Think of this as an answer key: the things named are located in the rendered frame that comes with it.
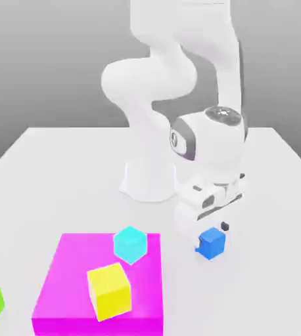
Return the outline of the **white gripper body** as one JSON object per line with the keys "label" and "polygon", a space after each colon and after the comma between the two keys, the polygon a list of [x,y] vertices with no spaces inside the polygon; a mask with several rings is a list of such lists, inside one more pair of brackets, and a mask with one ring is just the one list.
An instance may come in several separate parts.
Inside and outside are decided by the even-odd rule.
{"label": "white gripper body", "polygon": [[183,236],[199,236],[202,232],[215,227],[222,230],[222,222],[231,217],[225,209],[243,198],[239,194],[224,206],[213,206],[209,209],[196,210],[184,203],[178,203],[174,211],[174,225]]}

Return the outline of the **small blue cube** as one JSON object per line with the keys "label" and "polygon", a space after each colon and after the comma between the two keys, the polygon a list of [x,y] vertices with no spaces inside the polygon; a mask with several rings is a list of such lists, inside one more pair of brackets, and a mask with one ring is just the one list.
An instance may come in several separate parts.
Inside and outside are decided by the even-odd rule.
{"label": "small blue cube", "polygon": [[215,227],[202,232],[198,237],[198,247],[195,248],[197,253],[200,253],[208,260],[212,260],[224,252],[226,235]]}

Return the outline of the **small cyan cube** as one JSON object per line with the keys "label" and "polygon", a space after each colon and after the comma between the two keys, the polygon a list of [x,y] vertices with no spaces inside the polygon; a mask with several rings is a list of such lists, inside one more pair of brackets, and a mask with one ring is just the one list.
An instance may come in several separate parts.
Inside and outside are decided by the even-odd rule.
{"label": "small cyan cube", "polygon": [[132,226],[127,226],[113,235],[113,250],[115,256],[133,265],[147,254],[147,235]]}

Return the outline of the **small yellow cube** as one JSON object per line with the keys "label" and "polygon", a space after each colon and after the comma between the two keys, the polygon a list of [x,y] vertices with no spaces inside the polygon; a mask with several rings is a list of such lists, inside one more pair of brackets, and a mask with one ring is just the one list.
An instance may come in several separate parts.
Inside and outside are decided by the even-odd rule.
{"label": "small yellow cube", "polygon": [[87,271],[87,283],[99,322],[131,311],[131,284],[120,263]]}

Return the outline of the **large magenta box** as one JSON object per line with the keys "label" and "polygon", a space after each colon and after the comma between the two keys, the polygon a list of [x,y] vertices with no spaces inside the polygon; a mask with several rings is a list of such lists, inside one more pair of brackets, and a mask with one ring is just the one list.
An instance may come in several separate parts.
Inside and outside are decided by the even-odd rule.
{"label": "large magenta box", "polygon": [[98,322],[87,271],[118,262],[112,233],[64,233],[32,314],[35,336],[163,336],[160,234],[147,235],[147,254],[135,264],[122,263],[131,312]]}

